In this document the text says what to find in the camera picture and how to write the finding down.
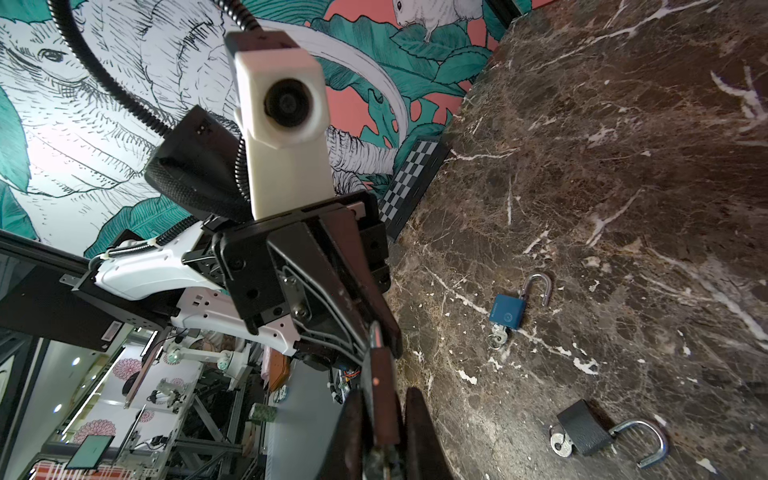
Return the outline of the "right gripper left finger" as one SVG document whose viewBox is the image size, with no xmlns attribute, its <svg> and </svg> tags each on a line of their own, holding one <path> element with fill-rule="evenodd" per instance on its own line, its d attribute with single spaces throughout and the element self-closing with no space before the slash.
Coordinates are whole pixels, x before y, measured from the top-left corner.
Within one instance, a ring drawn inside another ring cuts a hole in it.
<svg viewBox="0 0 768 480">
<path fill-rule="evenodd" d="M 363 450 L 367 432 L 367 412 L 364 394 L 352 391 L 347 397 L 317 480 L 361 480 Z"/>
</svg>

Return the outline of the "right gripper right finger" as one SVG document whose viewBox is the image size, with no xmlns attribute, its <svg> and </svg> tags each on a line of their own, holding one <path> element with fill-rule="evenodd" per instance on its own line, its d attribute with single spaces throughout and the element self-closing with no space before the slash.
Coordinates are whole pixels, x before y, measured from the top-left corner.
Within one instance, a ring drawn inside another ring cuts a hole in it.
<svg viewBox="0 0 768 480">
<path fill-rule="evenodd" d="M 453 475 L 420 389 L 405 400 L 405 473 L 408 480 L 452 480 Z"/>
</svg>

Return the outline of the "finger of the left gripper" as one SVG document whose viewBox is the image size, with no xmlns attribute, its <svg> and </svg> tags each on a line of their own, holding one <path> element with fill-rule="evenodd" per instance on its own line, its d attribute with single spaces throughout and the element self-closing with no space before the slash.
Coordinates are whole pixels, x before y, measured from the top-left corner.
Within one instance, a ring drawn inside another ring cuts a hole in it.
<svg viewBox="0 0 768 480">
<path fill-rule="evenodd" d="M 360 366 L 368 328 L 351 276 L 320 221 L 273 227 L 266 248 L 299 332 L 297 350 L 332 366 Z"/>
<path fill-rule="evenodd" d="M 383 340 L 396 359 L 402 356 L 402 333 L 369 268 L 354 213 L 346 207 L 324 213 L 320 223 L 350 274 L 355 293 L 370 321 L 376 320 Z"/>
</svg>

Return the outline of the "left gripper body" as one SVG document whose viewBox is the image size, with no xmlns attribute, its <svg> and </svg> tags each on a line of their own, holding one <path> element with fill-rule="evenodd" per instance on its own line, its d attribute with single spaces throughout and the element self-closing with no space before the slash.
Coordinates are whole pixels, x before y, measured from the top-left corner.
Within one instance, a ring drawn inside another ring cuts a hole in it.
<svg viewBox="0 0 768 480">
<path fill-rule="evenodd" d="M 390 344 L 387 236 L 372 193 L 223 229 L 212 252 L 248 331 L 292 324 L 296 357 L 361 360 L 373 327 Z"/>
</svg>

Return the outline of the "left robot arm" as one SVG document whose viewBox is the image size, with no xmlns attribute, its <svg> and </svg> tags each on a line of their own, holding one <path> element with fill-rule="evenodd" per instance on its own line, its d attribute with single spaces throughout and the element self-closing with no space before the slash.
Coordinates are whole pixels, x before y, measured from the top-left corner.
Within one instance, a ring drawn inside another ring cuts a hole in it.
<svg viewBox="0 0 768 480">
<path fill-rule="evenodd" d="M 149 162 L 150 180 L 188 216 L 160 235 L 68 267 L 79 290 L 116 319 L 158 328 L 179 324 L 183 294 L 226 293 L 196 325 L 317 362 L 365 363 L 376 349 L 402 354 L 402 333 L 384 300 L 390 277 L 384 225 L 366 192 L 341 197 L 302 184 L 284 206 L 255 207 L 276 182 L 200 107 L 174 127 Z"/>
</svg>

